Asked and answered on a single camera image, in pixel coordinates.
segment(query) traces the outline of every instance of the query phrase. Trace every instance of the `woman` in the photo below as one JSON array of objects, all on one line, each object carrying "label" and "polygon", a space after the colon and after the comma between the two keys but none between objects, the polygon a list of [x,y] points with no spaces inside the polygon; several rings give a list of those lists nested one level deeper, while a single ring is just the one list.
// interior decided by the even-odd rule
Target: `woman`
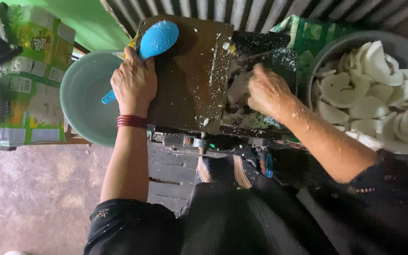
[{"label": "woman", "polygon": [[123,117],[84,253],[408,253],[408,166],[378,159],[259,64],[249,82],[250,107],[286,125],[336,182],[291,193],[240,157],[201,157],[179,218],[146,203],[145,118],[157,78],[153,58],[144,64],[134,49],[125,52],[111,79]]}]

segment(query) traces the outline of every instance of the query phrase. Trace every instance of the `water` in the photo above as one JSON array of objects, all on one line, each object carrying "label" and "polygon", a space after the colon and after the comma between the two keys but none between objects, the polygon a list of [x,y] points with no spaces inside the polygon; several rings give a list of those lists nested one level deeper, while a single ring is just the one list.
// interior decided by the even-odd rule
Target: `water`
[{"label": "water", "polygon": [[82,112],[88,125],[95,132],[109,138],[117,135],[116,123],[119,116],[119,104],[116,100],[109,104],[102,103],[102,97],[112,89],[111,76],[112,73],[106,74],[92,82],[82,98]]}]

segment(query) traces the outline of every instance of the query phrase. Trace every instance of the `woman's left hand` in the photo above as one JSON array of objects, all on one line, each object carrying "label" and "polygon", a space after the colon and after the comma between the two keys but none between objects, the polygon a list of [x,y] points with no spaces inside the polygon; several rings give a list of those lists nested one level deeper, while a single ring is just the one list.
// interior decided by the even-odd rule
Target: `woman's left hand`
[{"label": "woman's left hand", "polygon": [[157,94],[154,57],[143,63],[132,47],[126,47],[124,51],[127,58],[111,77],[119,110],[121,115],[147,118],[149,104]]}]

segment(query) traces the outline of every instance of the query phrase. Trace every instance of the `green wall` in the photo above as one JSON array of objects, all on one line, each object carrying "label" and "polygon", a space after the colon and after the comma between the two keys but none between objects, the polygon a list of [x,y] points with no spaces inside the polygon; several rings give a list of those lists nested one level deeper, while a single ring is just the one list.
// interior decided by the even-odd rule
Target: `green wall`
[{"label": "green wall", "polygon": [[90,51],[123,49],[130,40],[98,0],[5,0],[40,6],[76,30],[75,41]]}]

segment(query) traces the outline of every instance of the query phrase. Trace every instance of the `forearm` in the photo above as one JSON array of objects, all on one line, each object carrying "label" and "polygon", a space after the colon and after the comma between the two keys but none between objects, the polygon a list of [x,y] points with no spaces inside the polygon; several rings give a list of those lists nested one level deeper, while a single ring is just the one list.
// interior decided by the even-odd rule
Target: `forearm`
[{"label": "forearm", "polygon": [[[290,100],[281,104],[290,109],[277,111],[275,119],[294,133],[335,181],[348,183],[377,163],[377,154],[371,149],[337,130],[297,98]],[[289,115],[281,116],[280,112]]]},{"label": "forearm", "polygon": [[146,130],[119,127],[116,145],[103,181],[100,202],[136,199],[146,202],[149,191]]}]

